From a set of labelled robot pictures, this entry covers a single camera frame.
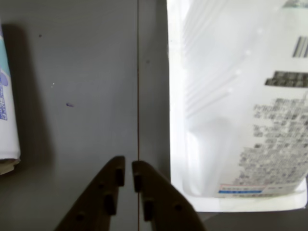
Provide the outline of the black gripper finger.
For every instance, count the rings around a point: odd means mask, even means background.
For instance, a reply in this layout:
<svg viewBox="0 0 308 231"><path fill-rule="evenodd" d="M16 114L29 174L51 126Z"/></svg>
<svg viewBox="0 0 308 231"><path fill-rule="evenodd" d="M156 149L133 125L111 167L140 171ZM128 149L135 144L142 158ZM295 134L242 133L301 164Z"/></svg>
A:
<svg viewBox="0 0 308 231"><path fill-rule="evenodd" d="M108 231L116 215L118 191L125 184L125 157L110 159L55 228L57 231Z"/></svg>
<svg viewBox="0 0 308 231"><path fill-rule="evenodd" d="M141 196L144 221L153 231L205 231L185 197L145 161L132 162L134 189Z"/></svg>

